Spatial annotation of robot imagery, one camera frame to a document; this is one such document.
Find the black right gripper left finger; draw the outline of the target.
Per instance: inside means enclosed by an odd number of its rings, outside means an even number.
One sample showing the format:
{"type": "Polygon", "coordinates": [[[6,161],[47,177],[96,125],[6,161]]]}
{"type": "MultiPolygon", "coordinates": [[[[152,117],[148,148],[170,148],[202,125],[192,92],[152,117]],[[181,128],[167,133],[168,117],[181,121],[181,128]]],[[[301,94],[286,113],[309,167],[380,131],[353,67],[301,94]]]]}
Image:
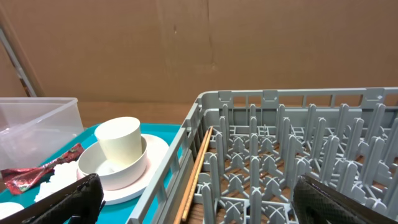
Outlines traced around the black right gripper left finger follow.
{"type": "Polygon", "coordinates": [[[90,174],[1,220],[1,223],[96,223],[104,207],[98,174],[90,174]]]}

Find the cream plastic cup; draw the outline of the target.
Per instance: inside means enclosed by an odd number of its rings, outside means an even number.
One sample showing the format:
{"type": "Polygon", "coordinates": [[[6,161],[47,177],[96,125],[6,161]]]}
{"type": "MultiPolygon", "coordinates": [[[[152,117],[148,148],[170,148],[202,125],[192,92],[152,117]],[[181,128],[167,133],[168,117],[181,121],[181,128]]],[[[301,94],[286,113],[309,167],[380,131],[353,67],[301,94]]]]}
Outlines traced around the cream plastic cup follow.
{"type": "Polygon", "coordinates": [[[128,167],[142,156],[141,122],[135,117],[118,117],[95,129],[106,158],[117,166],[128,167]]]}

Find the red snack wrapper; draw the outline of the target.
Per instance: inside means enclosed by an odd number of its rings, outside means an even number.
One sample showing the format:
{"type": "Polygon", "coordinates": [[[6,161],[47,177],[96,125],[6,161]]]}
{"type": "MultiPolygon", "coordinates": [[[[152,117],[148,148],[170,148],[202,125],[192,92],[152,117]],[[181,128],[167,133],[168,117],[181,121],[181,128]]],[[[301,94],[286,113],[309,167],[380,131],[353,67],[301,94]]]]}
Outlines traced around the red snack wrapper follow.
{"type": "Polygon", "coordinates": [[[77,160],[83,151],[83,146],[78,143],[61,156],[42,166],[4,169],[1,170],[1,177],[11,194],[20,195],[38,184],[42,177],[53,172],[55,166],[77,160]]]}

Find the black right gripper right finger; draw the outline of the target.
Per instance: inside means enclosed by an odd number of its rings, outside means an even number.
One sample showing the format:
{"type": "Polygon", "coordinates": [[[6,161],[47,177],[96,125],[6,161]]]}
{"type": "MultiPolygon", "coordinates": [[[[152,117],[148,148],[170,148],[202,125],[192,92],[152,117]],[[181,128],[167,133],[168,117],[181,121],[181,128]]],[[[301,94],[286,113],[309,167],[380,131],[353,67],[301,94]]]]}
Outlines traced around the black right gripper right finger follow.
{"type": "Polygon", "coordinates": [[[298,176],[292,192],[292,206],[299,223],[397,223],[307,175],[298,176]]]}

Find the white tissue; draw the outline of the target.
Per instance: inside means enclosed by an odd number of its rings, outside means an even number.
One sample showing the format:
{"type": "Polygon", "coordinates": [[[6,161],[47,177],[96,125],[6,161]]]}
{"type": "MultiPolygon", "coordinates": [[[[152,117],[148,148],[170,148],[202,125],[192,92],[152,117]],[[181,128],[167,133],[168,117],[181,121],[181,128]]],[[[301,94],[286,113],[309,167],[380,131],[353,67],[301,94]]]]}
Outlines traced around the white tissue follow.
{"type": "Polygon", "coordinates": [[[63,163],[54,167],[54,173],[49,181],[40,184],[39,192],[35,196],[34,202],[38,202],[49,195],[73,184],[77,181],[77,161],[63,163]]]}

